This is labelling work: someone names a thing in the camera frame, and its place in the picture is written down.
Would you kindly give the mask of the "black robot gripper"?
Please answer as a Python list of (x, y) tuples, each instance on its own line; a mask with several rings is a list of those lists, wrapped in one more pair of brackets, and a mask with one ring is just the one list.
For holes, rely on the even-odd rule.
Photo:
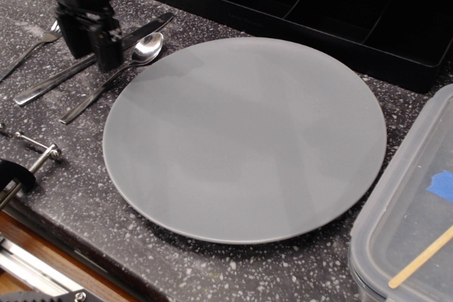
[(122, 29), (114, 18), (112, 0), (56, 1), (56, 19), (75, 59), (94, 53), (101, 71), (111, 71), (123, 63)]

